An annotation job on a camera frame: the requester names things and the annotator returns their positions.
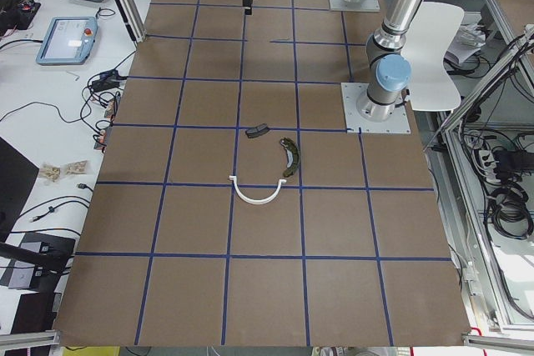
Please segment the near blue teach pendant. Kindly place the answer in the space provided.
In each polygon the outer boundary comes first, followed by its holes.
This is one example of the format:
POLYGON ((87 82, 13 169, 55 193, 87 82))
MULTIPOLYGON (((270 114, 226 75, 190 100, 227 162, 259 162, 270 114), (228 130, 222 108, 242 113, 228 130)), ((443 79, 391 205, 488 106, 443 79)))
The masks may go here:
POLYGON ((57 17, 49 24, 39 48, 39 65, 81 65, 88 59, 98 33, 96 17, 57 17))

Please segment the dark grey brake pad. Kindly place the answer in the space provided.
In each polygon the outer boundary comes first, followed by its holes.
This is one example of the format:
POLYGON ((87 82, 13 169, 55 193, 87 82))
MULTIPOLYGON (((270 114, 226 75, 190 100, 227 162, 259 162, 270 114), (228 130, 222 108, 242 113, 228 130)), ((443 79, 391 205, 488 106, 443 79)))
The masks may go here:
POLYGON ((252 128, 247 128, 245 130, 245 135, 249 139, 258 138, 262 135, 265 135, 269 130, 270 130, 270 127, 266 123, 261 123, 252 128))

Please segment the white plastic chair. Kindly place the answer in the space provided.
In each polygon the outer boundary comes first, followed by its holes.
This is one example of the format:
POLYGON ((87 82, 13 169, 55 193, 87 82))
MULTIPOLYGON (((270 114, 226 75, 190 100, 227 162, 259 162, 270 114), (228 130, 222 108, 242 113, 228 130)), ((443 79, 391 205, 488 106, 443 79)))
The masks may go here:
POLYGON ((443 58, 464 17, 464 11, 447 3, 423 2, 407 33, 401 55, 411 65, 408 84, 415 111, 451 111, 461 96, 443 67, 443 58))

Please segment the white curved plastic bracket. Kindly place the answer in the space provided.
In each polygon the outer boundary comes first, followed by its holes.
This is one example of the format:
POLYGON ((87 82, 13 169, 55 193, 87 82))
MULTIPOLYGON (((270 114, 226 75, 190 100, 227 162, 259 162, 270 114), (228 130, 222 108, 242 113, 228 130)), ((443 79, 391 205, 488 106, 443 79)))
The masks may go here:
POLYGON ((270 193, 263 193, 260 197, 259 193, 252 193, 250 191, 243 192, 237 176, 229 175, 228 179, 232 183, 236 196, 241 201, 253 206, 261 206, 273 202, 279 196, 282 188, 287 184, 287 180, 285 178, 279 178, 272 191, 270 193))

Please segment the olive green brake shoe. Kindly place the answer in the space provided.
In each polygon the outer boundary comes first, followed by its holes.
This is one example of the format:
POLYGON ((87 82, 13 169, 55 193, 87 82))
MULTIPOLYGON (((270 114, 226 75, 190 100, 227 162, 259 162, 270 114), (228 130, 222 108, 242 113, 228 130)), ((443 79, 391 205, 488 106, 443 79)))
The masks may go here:
POLYGON ((284 172, 282 173, 283 178, 292 177, 299 169, 301 162, 300 149, 291 138, 283 137, 280 140, 280 145, 286 152, 287 164, 284 172))

